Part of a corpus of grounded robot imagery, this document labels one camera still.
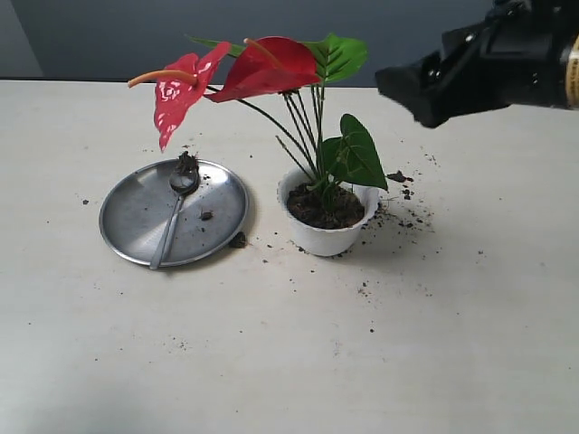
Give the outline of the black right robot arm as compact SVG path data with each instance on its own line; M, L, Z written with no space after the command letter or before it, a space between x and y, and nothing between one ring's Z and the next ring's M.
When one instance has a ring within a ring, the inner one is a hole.
M496 1L482 21L441 42L418 61L375 73L379 93L424 127L512 105L578 108L575 1Z

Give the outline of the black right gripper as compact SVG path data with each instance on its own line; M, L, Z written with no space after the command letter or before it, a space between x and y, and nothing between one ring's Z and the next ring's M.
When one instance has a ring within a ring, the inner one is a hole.
M566 1L495 1L482 22L445 33L444 47L459 36L447 56L377 71L379 94L427 128L511 105L568 108Z

